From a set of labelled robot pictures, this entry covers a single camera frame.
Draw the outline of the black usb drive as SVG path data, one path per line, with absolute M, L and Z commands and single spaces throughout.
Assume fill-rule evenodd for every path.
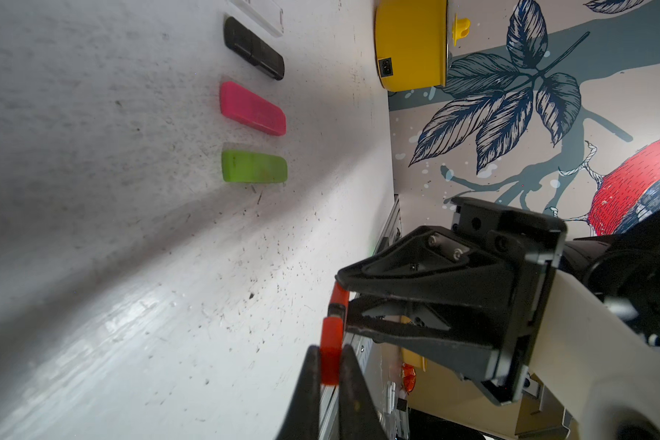
M 284 79 L 285 62 L 282 55 L 232 16 L 225 19 L 224 42 L 227 49 L 262 73 L 276 81 Z

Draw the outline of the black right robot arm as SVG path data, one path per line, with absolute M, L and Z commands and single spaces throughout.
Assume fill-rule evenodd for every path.
M 455 205 L 451 227 L 418 227 L 337 273 L 357 293 L 348 332 L 446 367 L 496 405 L 514 403 L 562 271 L 660 344 L 660 211 L 623 233 L 570 241 L 553 216 L 467 197 Z

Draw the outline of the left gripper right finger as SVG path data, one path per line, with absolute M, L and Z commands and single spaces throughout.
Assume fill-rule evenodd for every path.
M 370 391 L 352 346 L 344 346 L 339 365 L 339 438 L 386 440 Z

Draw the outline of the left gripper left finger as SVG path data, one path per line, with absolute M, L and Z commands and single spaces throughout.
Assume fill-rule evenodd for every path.
M 306 351 L 299 379 L 278 440 L 317 440 L 320 429 L 321 355 L 319 346 Z

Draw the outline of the red usb drive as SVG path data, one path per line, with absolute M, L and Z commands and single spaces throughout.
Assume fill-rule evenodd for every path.
M 347 319 L 349 291 L 345 290 L 339 282 L 335 282 L 327 309 L 328 317 Z

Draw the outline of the pink usb drive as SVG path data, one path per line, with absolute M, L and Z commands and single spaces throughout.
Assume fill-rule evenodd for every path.
M 286 115 L 282 108 L 235 82 L 220 85 L 219 102 L 224 117 L 246 127 L 276 137 L 287 132 Z

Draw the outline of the red usb cap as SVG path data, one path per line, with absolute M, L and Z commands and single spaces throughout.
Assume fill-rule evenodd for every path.
M 343 340 L 343 319 L 337 316 L 326 317 L 323 321 L 320 343 L 322 385 L 337 386 L 339 384 Z

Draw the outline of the clear usb drive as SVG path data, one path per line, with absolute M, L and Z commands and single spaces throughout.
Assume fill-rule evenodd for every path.
M 231 3 L 275 38 L 284 35 L 284 11 L 273 0 L 231 0 Z

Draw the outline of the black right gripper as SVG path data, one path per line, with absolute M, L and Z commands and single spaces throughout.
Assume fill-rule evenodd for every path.
M 516 403 L 568 229 L 555 216 L 465 196 L 454 202 L 452 230 L 418 227 L 337 273 L 360 295 L 348 305 L 346 331 L 454 370 L 496 405 Z

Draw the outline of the green usb drive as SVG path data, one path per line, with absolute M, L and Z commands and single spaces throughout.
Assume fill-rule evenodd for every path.
M 287 161 L 280 156 L 224 150 L 221 165 L 227 183 L 285 183 L 288 179 Z

